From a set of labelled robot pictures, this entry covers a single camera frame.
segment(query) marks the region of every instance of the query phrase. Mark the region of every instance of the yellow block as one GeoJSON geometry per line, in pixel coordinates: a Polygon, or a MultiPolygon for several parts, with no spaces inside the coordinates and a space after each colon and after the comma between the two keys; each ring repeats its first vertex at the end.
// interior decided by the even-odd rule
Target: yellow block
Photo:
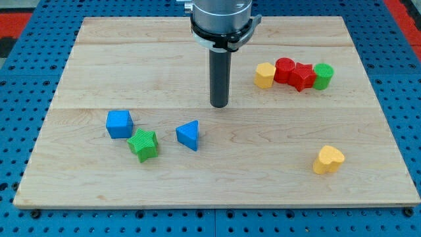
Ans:
{"type": "Polygon", "coordinates": [[[344,161],[345,156],[340,150],[330,145],[325,145],[320,150],[317,159],[313,163],[313,171],[316,174],[336,172],[344,161]]]}
{"type": "Polygon", "coordinates": [[[257,65],[255,84],[256,86],[266,89],[271,88],[274,82],[276,67],[270,63],[261,63],[257,65]]]}

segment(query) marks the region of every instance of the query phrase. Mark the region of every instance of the green cylinder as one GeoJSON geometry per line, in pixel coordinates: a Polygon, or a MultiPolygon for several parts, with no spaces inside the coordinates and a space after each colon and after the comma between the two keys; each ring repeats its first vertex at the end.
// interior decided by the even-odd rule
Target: green cylinder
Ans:
{"type": "Polygon", "coordinates": [[[314,81],[313,88],[316,90],[324,90],[329,86],[330,79],[334,75],[334,69],[326,63],[319,63],[314,66],[314,72],[317,77],[314,81]]]}

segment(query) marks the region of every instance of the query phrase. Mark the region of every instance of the wooden board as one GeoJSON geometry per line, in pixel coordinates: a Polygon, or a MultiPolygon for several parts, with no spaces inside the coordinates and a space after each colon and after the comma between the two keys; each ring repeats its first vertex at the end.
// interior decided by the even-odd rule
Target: wooden board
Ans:
{"type": "Polygon", "coordinates": [[[266,17],[232,57],[231,97],[209,104],[207,51],[188,18],[86,18],[14,204],[23,209],[390,207],[420,203],[340,17],[266,17]],[[330,87],[261,90],[258,63],[291,57],[335,68],[330,87]],[[139,164],[111,140],[107,111],[155,130],[139,164]],[[175,127],[200,122],[199,151],[175,127]],[[331,144],[335,174],[312,163],[331,144]]]}

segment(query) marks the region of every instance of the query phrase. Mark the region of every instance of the green block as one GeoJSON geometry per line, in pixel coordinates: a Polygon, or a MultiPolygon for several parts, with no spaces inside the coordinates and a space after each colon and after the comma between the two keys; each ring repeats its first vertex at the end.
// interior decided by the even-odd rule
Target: green block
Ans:
{"type": "Polygon", "coordinates": [[[314,66],[314,72],[317,77],[314,81],[313,88],[316,90],[324,90],[329,86],[330,79],[334,75],[334,69],[326,63],[319,63],[314,66]]]}
{"type": "Polygon", "coordinates": [[[130,151],[139,158],[140,163],[145,162],[148,158],[158,156],[158,140],[154,131],[143,131],[138,128],[136,133],[127,139],[127,143],[130,151]]]}

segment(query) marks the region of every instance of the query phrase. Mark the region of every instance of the yellow heart-shaped block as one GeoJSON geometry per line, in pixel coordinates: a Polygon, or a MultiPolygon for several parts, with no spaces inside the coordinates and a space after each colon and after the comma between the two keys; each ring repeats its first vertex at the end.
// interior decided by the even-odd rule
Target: yellow heart-shaped block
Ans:
{"type": "Polygon", "coordinates": [[[316,174],[336,172],[344,161],[345,156],[340,150],[333,146],[325,145],[319,151],[318,157],[313,163],[313,171],[316,174]]]}

